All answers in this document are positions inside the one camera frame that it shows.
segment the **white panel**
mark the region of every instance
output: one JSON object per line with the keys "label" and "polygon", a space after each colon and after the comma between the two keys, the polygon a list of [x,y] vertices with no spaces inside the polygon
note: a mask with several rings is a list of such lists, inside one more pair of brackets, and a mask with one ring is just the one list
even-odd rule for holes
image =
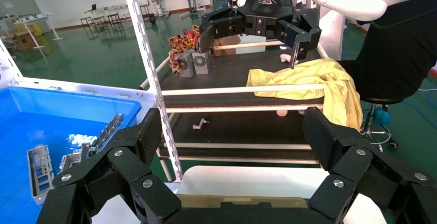
{"label": "white panel", "polygon": [[326,13],[319,22],[319,27],[322,29],[320,44],[326,54],[334,60],[341,60],[344,24],[345,16],[334,10]]}

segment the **metal part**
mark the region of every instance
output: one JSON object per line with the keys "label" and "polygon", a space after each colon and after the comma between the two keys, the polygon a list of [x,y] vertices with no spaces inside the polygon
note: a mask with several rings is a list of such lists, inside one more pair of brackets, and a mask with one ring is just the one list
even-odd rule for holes
{"label": "metal part", "polygon": [[365,156],[366,152],[364,152],[364,150],[362,150],[362,149],[357,149],[357,154],[359,154],[361,156]]}
{"label": "metal part", "polygon": [[344,183],[343,183],[343,181],[338,180],[338,179],[334,180],[334,185],[335,185],[336,187],[338,187],[338,188],[343,188],[343,187],[344,187]]}
{"label": "metal part", "polygon": [[146,181],[143,182],[143,187],[144,188],[149,188],[152,185],[153,185],[152,180],[146,180]]}
{"label": "metal part", "polygon": [[123,154],[123,151],[121,150],[117,150],[116,152],[114,152],[115,156],[121,156]]}
{"label": "metal part", "polygon": [[416,178],[422,180],[422,181],[427,181],[428,180],[428,178],[425,175],[421,174],[421,173],[415,173],[414,176]]}
{"label": "metal part", "polygon": [[52,160],[47,145],[37,145],[27,151],[27,163],[29,168],[30,192],[35,202],[44,203],[47,192],[53,189]]}
{"label": "metal part", "polygon": [[103,146],[106,144],[106,142],[109,140],[109,138],[114,135],[117,128],[120,126],[120,124],[123,122],[123,114],[118,113],[116,114],[111,121],[109,121],[108,125],[100,132],[97,139],[94,140],[91,144],[91,146],[96,147],[97,152],[99,152]]}
{"label": "metal part", "polygon": [[200,130],[202,126],[206,123],[209,123],[209,121],[206,121],[204,118],[202,118],[199,125],[193,125],[193,130]]}
{"label": "metal part", "polygon": [[61,172],[67,170],[68,168],[76,165],[77,163],[80,163],[80,160],[82,158],[82,153],[80,150],[75,150],[73,153],[66,154],[62,157],[61,165],[59,166],[59,169],[61,169]]}
{"label": "metal part", "polygon": [[80,153],[81,160],[88,158],[90,153],[90,143],[82,143]]}
{"label": "metal part", "polygon": [[65,181],[69,181],[70,178],[71,178],[71,174],[66,174],[61,177],[61,180],[65,182]]}

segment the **white table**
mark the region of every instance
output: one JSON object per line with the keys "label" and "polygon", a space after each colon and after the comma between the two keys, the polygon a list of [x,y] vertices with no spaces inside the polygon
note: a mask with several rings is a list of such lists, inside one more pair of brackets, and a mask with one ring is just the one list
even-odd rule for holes
{"label": "white table", "polygon": [[[177,194],[311,198],[327,175],[319,168],[194,166],[185,172]],[[120,196],[109,200],[92,221],[140,223]],[[376,204],[361,194],[344,223],[386,224]]]}
{"label": "white table", "polygon": [[44,48],[44,46],[40,46],[37,42],[37,40],[35,39],[35,37],[33,36],[32,32],[30,31],[29,27],[27,26],[28,24],[33,24],[33,23],[38,23],[41,22],[42,20],[47,19],[49,26],[52,28],[53,34],[55,35],[55,38],[53,40],[63,40],[63,38],[58,37],[58,34],[55,31],[55,27],[53,26],[53,24],[50,22],[49,17],[52,16],[52,14],[37,14],[36,16],[29,16],[28,18],[19,18],[14,24],[23,24],[24,28],[26,28],[26,30],[29,32],[30,36],[32,37],[32,40],[35,42],[35,47],[34,49],[41,49]]}

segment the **cardboard box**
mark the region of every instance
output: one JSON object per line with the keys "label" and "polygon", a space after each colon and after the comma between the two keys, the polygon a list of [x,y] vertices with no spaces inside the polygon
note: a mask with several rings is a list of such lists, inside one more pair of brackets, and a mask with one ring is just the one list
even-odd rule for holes
{"label": "cardboard box", "polygon": [[[237,45],[241,42],[241,39],[238,35],[232,35],[228,37],[224,37],[221,39],[217,39],[214,44],[215,45]],[[226,56],[226,55],[235,55],[237,54],[235,49],[227,49],[227,50],[214,50],[214,56]]]}
{"label": "cardboard box", "polygon": [[16,45],[19,50],[27,50],[37,46],[28,31],[15,33],[14,39],[16,40]]}

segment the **colorful wires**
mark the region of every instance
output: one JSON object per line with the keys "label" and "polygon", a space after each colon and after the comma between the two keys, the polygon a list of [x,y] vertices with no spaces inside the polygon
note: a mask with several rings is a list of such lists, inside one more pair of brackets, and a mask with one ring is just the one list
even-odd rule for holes
{"label": "colorful wires", "polygon": [[179,70],[182,67],[178,57],[182,56],[184,50],[195,49],[197,50],[198,38],[200,36],[199,26],[193,25],[191,30],[183,30],[183,35],[175,35],[169,38],[169,45],[172,50],[169,52],[169,64],[170,67],[175,68],[175,74],[179,74]]}

